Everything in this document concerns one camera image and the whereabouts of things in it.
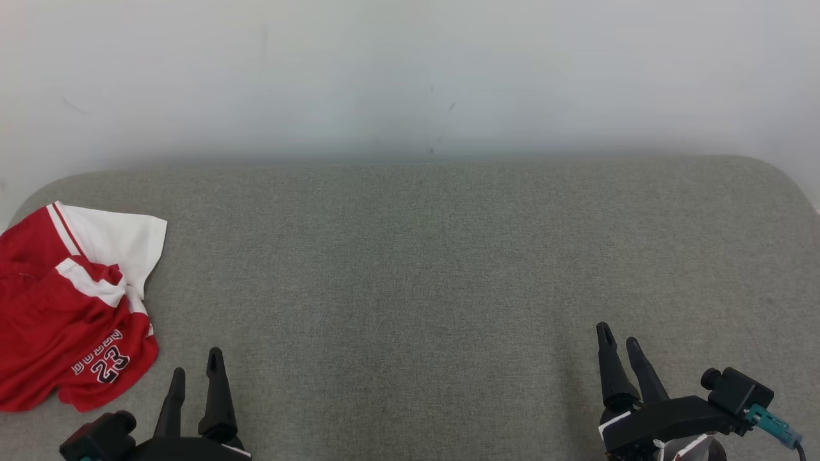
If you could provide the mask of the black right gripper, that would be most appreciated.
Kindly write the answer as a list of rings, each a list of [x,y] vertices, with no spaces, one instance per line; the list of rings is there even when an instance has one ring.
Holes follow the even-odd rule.
[[[750,423],[697,396],[669,400],[668,392],[635,337],[626,341],[628,359],[639,384],[644,405],[636,408],[639,393],[627,378],[617,341],[607,322],[596,325],[598,370],[603,405],[607,410],[629,410],[598,427],[609,460],[650,460],[669,442],[703,434],[735,433],[744,437]]]

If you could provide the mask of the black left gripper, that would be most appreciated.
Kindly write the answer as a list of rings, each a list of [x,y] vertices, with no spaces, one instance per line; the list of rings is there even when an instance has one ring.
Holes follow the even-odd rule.
[[[128,453],[129,460],[251,460],[238,440],[229,379],[220,348],[211,348],[207,363],[208,393],[199,422],[201,437],[181,437],[181,409],[186,396],[186,373],[173,371],[153,438]]]

